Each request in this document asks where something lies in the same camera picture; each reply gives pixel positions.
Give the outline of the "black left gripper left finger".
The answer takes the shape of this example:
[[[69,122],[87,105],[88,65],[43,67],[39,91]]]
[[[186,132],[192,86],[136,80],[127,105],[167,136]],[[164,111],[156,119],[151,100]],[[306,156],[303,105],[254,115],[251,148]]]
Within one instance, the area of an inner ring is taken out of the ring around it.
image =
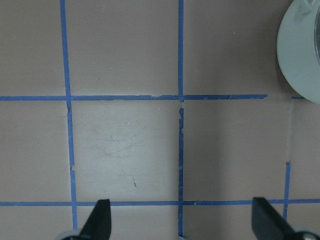
[[[81,240],[109,240],[112,232],[111,205],[109,199],[100,199],[79,233]]]

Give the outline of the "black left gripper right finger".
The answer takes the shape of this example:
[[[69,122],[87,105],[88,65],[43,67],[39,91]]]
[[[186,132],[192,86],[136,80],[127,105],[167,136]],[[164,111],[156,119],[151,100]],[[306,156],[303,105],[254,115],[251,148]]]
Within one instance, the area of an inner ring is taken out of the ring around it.
[[[295,230],[264,197],[253,197],[251,228],[258,240],[318,240],[320,236],[308,230]]]

